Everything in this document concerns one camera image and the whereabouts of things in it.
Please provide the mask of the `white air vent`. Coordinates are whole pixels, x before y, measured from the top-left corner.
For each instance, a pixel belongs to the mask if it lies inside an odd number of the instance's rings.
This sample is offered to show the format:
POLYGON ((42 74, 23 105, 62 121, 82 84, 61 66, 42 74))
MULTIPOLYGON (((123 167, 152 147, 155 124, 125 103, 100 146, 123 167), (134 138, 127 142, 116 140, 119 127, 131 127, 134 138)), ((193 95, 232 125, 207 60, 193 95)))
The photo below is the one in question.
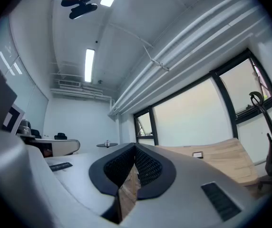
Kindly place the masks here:
POLYGON ((80 82, 75 82, 75 81, 58 80, 58 84, 60 86, 81 88, 81 83, 80 82))

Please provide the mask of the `white ceiling pipe run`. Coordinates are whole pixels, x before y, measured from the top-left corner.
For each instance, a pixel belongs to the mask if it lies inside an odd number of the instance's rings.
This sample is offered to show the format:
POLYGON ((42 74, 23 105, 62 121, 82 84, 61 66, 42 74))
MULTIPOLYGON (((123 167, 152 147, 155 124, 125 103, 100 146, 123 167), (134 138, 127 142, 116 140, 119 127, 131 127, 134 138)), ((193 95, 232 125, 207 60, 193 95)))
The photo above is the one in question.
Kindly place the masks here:
POLYGON ((173 61, 178 55, 180 55, 183 51, 190 48, 195 42, 202 39, 208 32, 217 28, 238 11, 246 7, 250 3, 250 0, 224 0, 218 5, 211 8, 209 11, 201 15, 195 21, 193 21, 190 25, 188 25, 184 30, 182 30, 175 38, 170 41, 166 47, 164 47, 156 57, 152 58, 148 65, 140 72, 140 74, 132 81, 129 87, 123 92, 123 94, 119 97, 119 99, 115 102, 115 104, 110 109, 108 116, 113 116, 117 112, 120 111, 120 107, 139 89, 145 84, 154 74, 157 73, 159 69, 168 70, 166 65, 168 65, 171 61, 173 61), (242 1, 242 5, 229 12, 225 17, 219 19, 215 23, 209 26, 206 30, 197 33, 192 40, 187 41, 183 44, 178 50, 175 50, 175 46, 178 45, 182 39, 186 39, 190 37, 191 33, 194 33, 200 26, 208 23, 212 18, 214 18, 217 14, 221 13, 224 9, 227 9, 229 5, 233 2, 242 1))

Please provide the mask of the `white curved desk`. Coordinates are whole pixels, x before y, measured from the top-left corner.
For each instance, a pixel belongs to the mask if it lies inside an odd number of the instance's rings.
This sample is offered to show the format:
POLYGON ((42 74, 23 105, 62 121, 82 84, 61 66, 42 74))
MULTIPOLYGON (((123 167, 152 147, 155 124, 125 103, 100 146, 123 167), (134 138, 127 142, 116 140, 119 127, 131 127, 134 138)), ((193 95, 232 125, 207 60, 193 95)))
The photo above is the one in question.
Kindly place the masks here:
POLYGON ((71 155, 80 149, 78 140, 33 139, 29 145, 38 147, 45 158, 71 155))

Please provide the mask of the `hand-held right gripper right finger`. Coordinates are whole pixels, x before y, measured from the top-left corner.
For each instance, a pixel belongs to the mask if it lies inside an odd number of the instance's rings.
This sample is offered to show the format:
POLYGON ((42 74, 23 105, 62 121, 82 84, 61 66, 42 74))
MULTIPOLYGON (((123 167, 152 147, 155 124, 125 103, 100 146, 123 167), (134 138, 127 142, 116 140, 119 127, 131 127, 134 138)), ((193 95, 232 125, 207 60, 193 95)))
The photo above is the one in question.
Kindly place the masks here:
POLYGON ((268 196, 250 192, 210 164, 147 144, 175 167, 171 186, 159 197, 137 200, 124 228, 251 228, 268 196))

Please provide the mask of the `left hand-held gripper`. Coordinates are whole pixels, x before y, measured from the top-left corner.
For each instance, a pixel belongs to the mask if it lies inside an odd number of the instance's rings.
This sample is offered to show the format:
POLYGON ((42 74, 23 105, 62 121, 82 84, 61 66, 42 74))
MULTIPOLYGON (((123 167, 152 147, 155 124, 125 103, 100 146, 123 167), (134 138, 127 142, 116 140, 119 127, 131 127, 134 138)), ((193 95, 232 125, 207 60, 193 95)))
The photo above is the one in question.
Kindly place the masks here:
POLYGON ((0 221, 5 228, 107 228, 76 201, 35 147, 2 130, 15 100, 0 72, 0 221))

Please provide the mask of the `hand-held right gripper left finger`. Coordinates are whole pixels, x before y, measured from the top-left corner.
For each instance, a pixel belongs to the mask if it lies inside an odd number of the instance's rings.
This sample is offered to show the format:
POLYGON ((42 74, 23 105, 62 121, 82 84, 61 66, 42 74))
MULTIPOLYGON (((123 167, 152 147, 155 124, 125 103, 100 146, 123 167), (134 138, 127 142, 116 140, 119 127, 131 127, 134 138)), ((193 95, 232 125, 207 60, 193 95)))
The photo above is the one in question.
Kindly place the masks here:
POLYGON ((54 174, 82 205, 119 224, 136 202, 133 143, 92 152, 46 158, 48 165, 70 163, 54 174))

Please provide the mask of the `black framed tilting window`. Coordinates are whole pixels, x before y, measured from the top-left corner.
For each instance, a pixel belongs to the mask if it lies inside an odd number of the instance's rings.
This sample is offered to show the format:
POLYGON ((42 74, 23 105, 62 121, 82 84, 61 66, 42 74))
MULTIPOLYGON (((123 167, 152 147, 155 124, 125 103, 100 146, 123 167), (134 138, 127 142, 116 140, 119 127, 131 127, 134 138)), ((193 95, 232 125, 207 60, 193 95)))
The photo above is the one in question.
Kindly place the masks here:
POLYGON ((255 165, 266 160, 271 130, 263 113, 254 106, 251 92, 259 92, 272 120, 272 83, 255 55, 246 49, 210 72, 229 112, 233 136, 237 138, 255 165))
POLYGON ((134 114, 136 142, 157 146, 158 135, 152 106, 134 114))

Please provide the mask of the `large frosted window pane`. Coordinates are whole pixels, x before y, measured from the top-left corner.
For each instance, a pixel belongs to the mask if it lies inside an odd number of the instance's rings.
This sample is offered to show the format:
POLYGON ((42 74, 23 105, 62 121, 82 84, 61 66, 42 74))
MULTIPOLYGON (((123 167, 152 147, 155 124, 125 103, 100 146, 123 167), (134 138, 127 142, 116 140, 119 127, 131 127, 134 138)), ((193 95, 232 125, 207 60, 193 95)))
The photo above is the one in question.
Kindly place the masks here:
POLYGON ((212 78, 153 107, 153 113, 161 146, 208 145, 233 138, 228 110, 212 78))

